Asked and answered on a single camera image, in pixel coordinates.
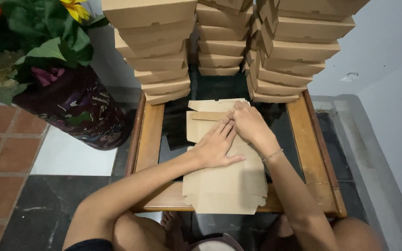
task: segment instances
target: person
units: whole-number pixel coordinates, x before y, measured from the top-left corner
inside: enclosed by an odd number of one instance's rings
[[[158,224],[135,216],[129,209],[181,175],[243,161],[245,157],[241,155],[226,157],[237,133],[264,158],[285,212],[269,231],[263,251],[382,250],[374,231],[360,220],[343,219],[332,227],[257,109],[239,101],[234,108],[192,150],[106,186],[83,200],[70,223],[63,250],[186,251],[193,248],[184,243],[176,212],[165,212]]]

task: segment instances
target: yellow flower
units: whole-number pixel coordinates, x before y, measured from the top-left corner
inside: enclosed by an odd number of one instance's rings
[[[80,5],[81,2],[86,2],[87,0],[60,0],[64,7],[69,11],[70,15],[77,20],[79,23],[82,19],[89,20],[88,11]]]

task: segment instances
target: stack of boxes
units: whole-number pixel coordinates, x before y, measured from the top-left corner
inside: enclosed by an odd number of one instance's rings
[[[203,76],[233,76],[243,62],[252,0],[198,0],[199,65]]]
[[[256,102],[284,103],[325,69],[340,51],[337,39],[354,27],[352,15],[369,0],[257,0],[248,89]]]
[[[187,96],[187,38],[195,26],[196,0],[102,0],[115,27],[115,48],[134,69],[147,102]]]

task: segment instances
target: black shorts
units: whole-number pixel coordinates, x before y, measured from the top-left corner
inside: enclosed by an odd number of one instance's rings
[[[114,248],[109,240],[91,239],[76,243],[65,251],[114,251]]]

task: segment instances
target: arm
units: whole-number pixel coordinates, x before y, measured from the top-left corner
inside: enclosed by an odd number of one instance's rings
[[[276,136],[255,107],[236,102],[229,114],[237,132],[249,140],[265,158],[280,150]],[[291,228],[306,251],[338,250],[336,239],[325,214],[311,196],[302,179],[283,152],[266,161],[277,196]]]
[[[114,224],[120,215],[181,175],[203,168],[226,167],[244,160],[241,155],[226,157],[237,135],[233,127],[234,122],[225,119],[192,150],[106,186],[83,200],[72,218],[63,250],[93,238],[112,241]]]

